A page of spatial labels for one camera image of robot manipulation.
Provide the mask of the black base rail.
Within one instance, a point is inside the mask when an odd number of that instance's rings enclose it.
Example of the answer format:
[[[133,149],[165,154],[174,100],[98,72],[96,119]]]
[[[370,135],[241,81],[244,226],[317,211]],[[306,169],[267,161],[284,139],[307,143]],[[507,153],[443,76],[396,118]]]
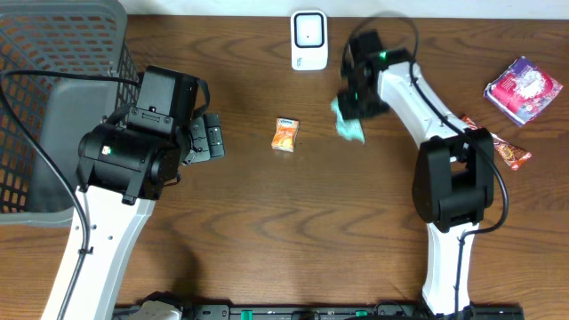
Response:
[[[141,306],[116,308],[111,319],[166,319],[157,311],[149,315],[139,313]],[[471,307],[459,319],[523,320],[521,307]],[[227,305],[195,305],[182,307],[181,315],[173,319],[188,320],[340,320],[340,319],[453,319],[452,316],[435,317],[426,307],[413,304],[382,302],[374,307],[231,307]]]

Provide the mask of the orange tissue pack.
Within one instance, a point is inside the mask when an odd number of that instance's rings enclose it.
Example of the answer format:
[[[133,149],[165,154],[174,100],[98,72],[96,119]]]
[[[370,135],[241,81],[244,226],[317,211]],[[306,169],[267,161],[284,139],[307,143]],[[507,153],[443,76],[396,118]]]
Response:
[[[276,132],[271,142],[271,147],[275,150],[293,152],[299,124],[300,122],[298,120],[278,118],[276,120]]]

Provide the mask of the purple red snack bag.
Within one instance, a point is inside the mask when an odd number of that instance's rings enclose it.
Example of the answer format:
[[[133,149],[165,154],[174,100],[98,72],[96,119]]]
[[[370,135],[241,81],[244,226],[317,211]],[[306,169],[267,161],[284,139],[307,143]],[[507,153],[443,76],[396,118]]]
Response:
[[[561,83],[521,56],[485,87],[484,97],[522,127],[534,120],[562,89]]]

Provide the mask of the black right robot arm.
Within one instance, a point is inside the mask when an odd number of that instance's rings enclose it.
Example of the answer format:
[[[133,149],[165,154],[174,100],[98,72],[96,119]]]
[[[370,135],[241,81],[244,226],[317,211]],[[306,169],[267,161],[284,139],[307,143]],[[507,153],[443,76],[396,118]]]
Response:
[[[493,203],[493,138],[457,117],[424,79],[406,49],[387,50],[375,31],[352,36],[344,47],[337,95],[344,121],[394,111],[419,150],[413,205],[427,225],[428,271],[421,297],[435,318],[472,316],[465,283],[473,237]]]

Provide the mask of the white barcode scanner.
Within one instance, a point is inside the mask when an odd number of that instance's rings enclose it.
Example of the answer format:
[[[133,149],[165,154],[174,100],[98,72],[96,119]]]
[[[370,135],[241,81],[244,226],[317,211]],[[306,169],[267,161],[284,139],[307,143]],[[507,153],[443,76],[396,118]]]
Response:
[[[290,18],[292,68],[317,71],[328,64],[327,16],[320,10],[296,11]]]

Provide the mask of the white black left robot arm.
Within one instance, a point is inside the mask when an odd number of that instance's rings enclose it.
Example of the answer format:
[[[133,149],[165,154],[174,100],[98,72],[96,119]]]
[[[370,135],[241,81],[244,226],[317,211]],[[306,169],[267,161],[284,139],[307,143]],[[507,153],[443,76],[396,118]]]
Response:
[[[109,319],[132,249],[180,168],[224,156],[205,80],[150,66],[137,101],[80,140],[75,210],[44,319]]]

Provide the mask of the orange brown candy wrapper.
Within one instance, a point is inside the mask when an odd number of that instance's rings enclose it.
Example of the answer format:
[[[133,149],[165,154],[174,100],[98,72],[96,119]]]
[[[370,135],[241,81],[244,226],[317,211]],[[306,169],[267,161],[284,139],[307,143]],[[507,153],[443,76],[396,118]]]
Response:
[[[460,115],[459,118],[473,131],[482,128],[467,115]],[[501,156],[502,160],[512,171],[518,170],[523,164],[532,158],[533,154],[528,150],[518,147],[502,139],[495,133],[490,132],[490,135],[492,136],[493,140],[493,149]],[[484,149],[485,145],[488,145],[486,142],[489,142],[489,140],[483,138],[482,141],[477,142],[477,144],[479,144],[481,148]]]

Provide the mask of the grey plastic mesh basket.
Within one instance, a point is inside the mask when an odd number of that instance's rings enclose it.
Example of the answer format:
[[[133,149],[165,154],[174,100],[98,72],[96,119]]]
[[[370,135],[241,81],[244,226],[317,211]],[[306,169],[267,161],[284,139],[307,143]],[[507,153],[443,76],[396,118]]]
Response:
[[[117,0],[1,3],[1,69],[32,72],[6,77],[4,94],[73,187],[79,141],[139,95],[126,27],[127,13]],[[60,228],[72,214],[61,182],[2,114],[2,224]]]

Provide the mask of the green flushable wipes pack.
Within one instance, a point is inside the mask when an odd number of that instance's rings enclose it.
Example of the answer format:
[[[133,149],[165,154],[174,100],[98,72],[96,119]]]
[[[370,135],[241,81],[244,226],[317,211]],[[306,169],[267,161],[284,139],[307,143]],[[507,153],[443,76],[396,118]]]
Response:
[[[338,99],[331,102],[331,110],[336,115],[335,128],[336,132],[345,140],[358,140],[362,144],[365,143],[365,135],[361,122],[356,120],[345,120],[341,114]]]

